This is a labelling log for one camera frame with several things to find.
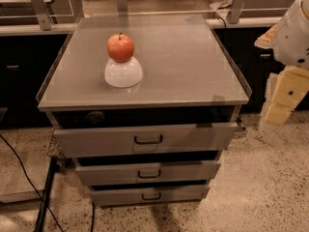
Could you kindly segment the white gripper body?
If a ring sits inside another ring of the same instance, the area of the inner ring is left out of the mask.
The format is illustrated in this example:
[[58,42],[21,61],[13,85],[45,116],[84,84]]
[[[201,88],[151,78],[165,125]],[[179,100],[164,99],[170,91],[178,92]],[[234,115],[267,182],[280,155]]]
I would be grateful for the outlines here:
[[295,109],[309,92],[309,71],[286,66],[280,73],[271,73],[267,80],[266,100]]

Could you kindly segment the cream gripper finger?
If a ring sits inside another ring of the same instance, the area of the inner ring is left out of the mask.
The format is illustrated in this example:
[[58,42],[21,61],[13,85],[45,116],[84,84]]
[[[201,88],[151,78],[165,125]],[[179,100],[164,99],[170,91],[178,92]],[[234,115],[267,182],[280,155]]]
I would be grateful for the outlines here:
[[273,48],[273,39],[275,35],[277,26],[273,25],[269,28],[262,36],[260,36],[255,42],[254,45],[262,49]]
[[261,111],[262,121],[271,125],[283,125],[291,116],[293,110],[288,106],[266,101]]

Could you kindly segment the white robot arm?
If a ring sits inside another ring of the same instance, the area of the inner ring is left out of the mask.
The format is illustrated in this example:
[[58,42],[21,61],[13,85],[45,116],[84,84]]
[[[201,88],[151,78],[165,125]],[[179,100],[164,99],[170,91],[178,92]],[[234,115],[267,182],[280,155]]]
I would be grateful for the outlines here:
[[272,130],[283,125],[309,93],[309,0],[295,0],[254,45],[271,48],[274,59],[285,66],[267,79],[260,127]]

